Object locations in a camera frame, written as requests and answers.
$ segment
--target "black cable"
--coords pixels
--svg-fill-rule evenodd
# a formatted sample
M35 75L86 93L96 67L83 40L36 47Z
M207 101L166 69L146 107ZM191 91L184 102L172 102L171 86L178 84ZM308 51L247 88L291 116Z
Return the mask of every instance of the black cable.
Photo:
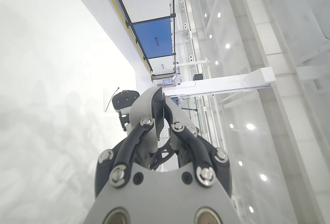
M111 96L111 98L110 98L110 100L109 100L109 103L108 103L108 106L106 107L106 109L105 109L105 112L106 112L106 110L108 109L108 107L109 107L109 104L110 104L110 101L111 101L111 99L113 98L113 96L115 95L115 93L117 92L119 90L119 87L117 88L117 90L113 93L113 95Z

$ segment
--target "blue screen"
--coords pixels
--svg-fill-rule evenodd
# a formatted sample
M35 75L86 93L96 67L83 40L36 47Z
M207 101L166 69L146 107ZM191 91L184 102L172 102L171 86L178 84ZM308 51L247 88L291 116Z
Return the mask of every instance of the blue screen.
M172 55L170 18L133 26L147 58Z

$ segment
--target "hole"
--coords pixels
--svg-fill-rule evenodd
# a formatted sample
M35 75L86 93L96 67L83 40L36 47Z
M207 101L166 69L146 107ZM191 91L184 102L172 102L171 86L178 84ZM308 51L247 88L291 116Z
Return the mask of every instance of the hole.
M141 172L137 172L135 173L134 177L133 177L133 183L135 185L139 185L143 182L143 174Z
M200 209L195 218L194 223L197 224L222 224L220 217L210 208Z
M128 224L129 223L128 213L122 208L114 209L112 212L110 212L106 216L103 223L104 224Z
M183 172L181 179L185 184L192 183L192 175L189 172Z

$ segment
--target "yellow stripe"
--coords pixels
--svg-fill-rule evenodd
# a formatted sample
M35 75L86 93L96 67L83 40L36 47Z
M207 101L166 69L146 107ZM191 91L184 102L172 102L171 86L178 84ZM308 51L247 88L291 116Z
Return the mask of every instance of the yellow stripe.
M136 43L135 43L135 39L134 39L134 37L133 37L132 34L131 34L131 31L130 31L130 30L128 29L128 27L126 26L125 19L123 18L122 14L121 14L120 10L118 9L118 7L117 7L116 3L114 2L114 0L111 0L111 2L112 2L112 4L113 4L113 6L115 7L115 9L116 9L116 11L117 11L117 14L119 15L120 20L121 20L122 23L124 24L124 27L126 28L128 34L129 34L129 36L131 37L132 42L133 42L133 45L135 46L136 50L138 51L138 53L139 53L139 55L140 55L140 58L142 59L144 65L145 65L145 68L147 69L148 73L151 74L151 73L150 73L150 68L149 68L148 64L146 63L146 61L145 61L145 59L144 59L144 57L143 57L143 54L141 53L141 50L137 47L137 45L136 45Z

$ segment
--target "white pillar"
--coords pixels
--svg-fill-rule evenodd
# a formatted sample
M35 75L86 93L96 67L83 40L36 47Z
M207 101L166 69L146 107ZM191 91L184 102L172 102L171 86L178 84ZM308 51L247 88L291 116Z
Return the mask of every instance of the white pillar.
M327 166L329 148L313 115L304 92L297 68L291 61L284 38L275 19L266 9L266 0L243 0L248 17L253 23L265 65L273 68L274 89L278 105L286 123L290 142L296 153L303 181L309 190L319 223L330 223L330 172ZM310 76L313 68L301 68L299 75Z

